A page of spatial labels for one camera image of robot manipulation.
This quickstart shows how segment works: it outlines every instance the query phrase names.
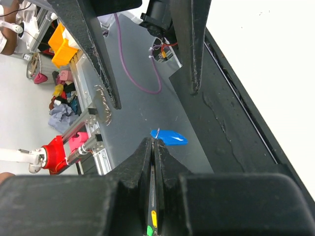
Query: person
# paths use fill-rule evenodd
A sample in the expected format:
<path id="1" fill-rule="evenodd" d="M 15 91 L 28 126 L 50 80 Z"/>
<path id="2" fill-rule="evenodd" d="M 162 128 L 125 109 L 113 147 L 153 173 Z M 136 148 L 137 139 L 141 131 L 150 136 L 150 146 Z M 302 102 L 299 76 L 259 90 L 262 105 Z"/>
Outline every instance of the person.
<path id="1" fill-rule="evenodd" d="M 2 184 L 2 182 L 5 181 L 7 178 L 10 178 L 10 177 L 13 177 L 13 176 L 15 176 L 15 175 L 12 174 L 12 173 L 9 173 L 9 172 L 1 173 L 0 174 L 0 184 Z"/>
<path id="2" fill-rule="evenodd" d="M 22 21 L 29 22 L 32 16 L 36 16 L 36 5 L 19 0 L 13 0 L 10 7 L 0 5 L 0 20 L 8 23 L 20 24 Z M 16 53 L 27 53 L 26 44 L 18 38 L 17 33 L 1 27 L 0 29 L 0 53 L 12 55 Z"/>

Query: white pipe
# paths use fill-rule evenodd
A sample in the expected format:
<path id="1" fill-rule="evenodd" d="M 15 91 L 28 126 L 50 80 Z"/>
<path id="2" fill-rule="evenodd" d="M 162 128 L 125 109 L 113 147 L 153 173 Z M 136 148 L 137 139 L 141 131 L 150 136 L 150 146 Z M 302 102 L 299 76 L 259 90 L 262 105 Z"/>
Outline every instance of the white pipe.
<path id="1" fill-rule="evenodd" d="M 0 161 L 25 162 L 37 164 L 37 155 L 20 152 L 18 150 L 10 150 L 0 148 Z"/>

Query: pink box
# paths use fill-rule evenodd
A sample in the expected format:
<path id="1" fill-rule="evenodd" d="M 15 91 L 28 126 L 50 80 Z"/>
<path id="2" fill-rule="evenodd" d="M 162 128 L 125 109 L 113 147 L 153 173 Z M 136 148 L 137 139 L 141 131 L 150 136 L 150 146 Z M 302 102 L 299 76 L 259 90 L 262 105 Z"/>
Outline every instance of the pink box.
<path id="1" fill-rule="evenodd" d="M 59 74 L 60 80 L 73 82 L 71 71 L 62 70 Z"/>

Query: red wire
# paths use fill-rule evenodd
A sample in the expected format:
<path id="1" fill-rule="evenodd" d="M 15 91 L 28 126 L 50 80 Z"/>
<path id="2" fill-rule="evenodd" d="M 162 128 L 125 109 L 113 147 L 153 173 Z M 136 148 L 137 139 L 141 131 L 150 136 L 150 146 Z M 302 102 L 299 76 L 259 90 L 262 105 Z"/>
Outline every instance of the red wire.
<path id="1" fill-rule="evenodd" d="M 164 47 L 173 47 L 173 46 L 176 46 L 177 45 L 177 43 L 173 43 L 173 44 L 163 44 L 162 45 L 162 47 L 161 47 L 161 52 L 164 52 Z"/>

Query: pile of clothes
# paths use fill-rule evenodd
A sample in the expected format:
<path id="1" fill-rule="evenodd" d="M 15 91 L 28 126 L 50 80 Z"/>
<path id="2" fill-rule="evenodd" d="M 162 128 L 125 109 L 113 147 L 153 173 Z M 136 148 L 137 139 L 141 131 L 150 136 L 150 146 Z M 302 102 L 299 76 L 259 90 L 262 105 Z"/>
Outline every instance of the pile of clothes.
<path id="1" fill-rule="evenodd" d="M 77 92 L 73 82 L 59 80 L 49 104 L 51 115 L 48 124 L 64 133 L 81 114 Z"/>

